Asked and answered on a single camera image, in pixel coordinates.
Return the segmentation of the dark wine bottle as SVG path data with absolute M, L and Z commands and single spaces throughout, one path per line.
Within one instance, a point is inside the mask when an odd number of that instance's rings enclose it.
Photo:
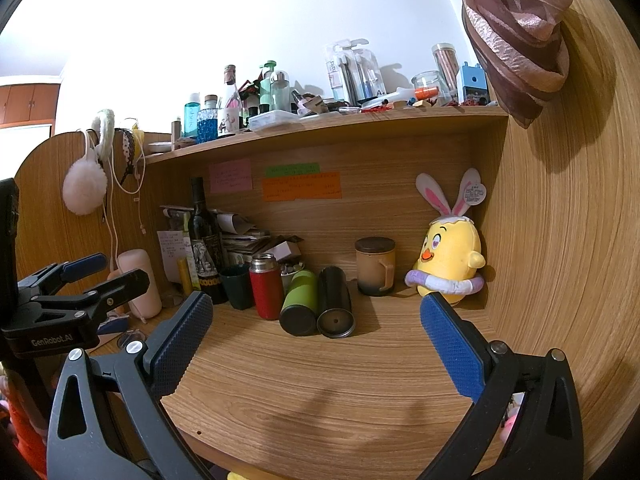
M 220 232 L 215 216 L 206 206 L 204 179 L 192 178 L 191 188 L 193 211 L 188 221 L 188 229 L 198 284 L 213 304 L 223 304 L 228 300 L 228 295 L 220 275 L 226 267 Z

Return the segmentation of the teal bottle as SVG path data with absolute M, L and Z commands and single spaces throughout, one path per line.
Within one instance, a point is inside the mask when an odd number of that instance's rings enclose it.
M 193 92 L 183 107 L 183 136 L 195 139 L 198 136 L 198 113 L 201 109 L 200 94 Z

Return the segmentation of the yellow tube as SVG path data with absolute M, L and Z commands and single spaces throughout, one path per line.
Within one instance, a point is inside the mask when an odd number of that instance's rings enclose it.
M 183 289 L 183 296 L 189 297 L 193 292 L 193 285 L 186 257 L 179 258 L 177 261 L 177 268 L 180 278 L 180 283 Z

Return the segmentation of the pink scarf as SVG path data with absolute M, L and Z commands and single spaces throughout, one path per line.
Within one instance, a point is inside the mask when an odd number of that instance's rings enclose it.
M 462 0 L 462 23 L 500 106 L 523 128 L 563 88 L 562 21 L 573 0 Z

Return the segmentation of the black tumbler cup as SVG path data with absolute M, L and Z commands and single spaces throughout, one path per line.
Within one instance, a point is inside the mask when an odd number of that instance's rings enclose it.
M 346 274 L 338 266 L 327 266 L 318 276 L 317 330 L 328 338 L 345 338 L 354 329 Z

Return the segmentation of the white note paper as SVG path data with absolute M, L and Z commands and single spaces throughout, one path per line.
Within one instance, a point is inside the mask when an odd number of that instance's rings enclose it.
M 160 256 L 166 278 L 171 283 L 183 282 L 186 276 L 190 280 L 189 270 L 181 271 L 179 261 L 186 260 L 186 243 L 181 231 L 157 231 L 158 244 L 160 244 Z

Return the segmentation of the brown lidded mug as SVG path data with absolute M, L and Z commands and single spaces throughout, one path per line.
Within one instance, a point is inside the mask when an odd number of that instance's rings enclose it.
M 355 242 L 357 286 L 367 296 L 385 296 L 395 286 L 396 244 L 388 237 L 363 237 Z

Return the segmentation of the yellow chick plush toy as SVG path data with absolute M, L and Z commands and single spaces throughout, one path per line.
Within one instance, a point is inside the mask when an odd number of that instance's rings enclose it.
M 486 264 L 480 234 L 466 212 L 484 202 L 487 191 L 474 168 L 462 176 L 453 205 L 429 174 L 418 174 L 416 189 L 438 212 L 438 217 L 428 225 L 419 257 L 405 275 L 405 284 L 422 297 L 438 292 L 455 306 L 480 292 L 485 284 L 480 275 Z

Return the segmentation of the pink sticky note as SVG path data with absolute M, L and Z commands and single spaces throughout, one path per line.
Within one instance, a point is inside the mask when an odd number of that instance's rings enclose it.
M 209 191 L 231 194 L 253 189 L 252 164 L 249 158 L 215 162 L 208 167 Z

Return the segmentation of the green tumbler cup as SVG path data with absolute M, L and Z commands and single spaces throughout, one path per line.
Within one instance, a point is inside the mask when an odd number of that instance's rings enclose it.
M 318 316 L 318 278 L 314 272 L 294 274 L 280 312 L 281 327 L 290 335 L 309 336 L 316 332 Z

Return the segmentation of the blue pencil sharpener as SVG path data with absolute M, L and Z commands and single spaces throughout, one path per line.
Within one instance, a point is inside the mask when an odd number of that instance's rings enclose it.
M 486 75 L 480 64 L 464 62 L 457 74 L 458 101 L 487 105 L 490 101 Z

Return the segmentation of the red thermos flask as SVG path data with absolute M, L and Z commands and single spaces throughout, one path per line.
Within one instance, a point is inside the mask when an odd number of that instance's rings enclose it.
M 270 254 L 256 255 L 250 263 L 250 284 L 258 315 L 264 320 L 279 318 L 284 301 L 280 264 Z

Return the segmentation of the green sticky note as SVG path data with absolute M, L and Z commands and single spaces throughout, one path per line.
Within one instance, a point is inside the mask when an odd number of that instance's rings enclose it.
M 265 169 L 265 177 L 296 177 L 303 176 L 304 174 L 318 174 L 320 171 L 321 169 L 318 162 L 299 162 L 298 164 L 269 166 Z

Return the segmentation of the dark green cup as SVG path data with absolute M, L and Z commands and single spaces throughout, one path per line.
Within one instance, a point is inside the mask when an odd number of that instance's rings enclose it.
M 227 266 L 220 272 L 220 275 L 233 309 L 247 310 L 254 306 L 248 263 Z

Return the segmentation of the blue liquid bottle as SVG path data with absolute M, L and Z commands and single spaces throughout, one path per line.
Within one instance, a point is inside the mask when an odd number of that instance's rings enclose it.
M 196 118 L 196 140 L 205 143 L 218 136 L 218 96 L 208 94 Z

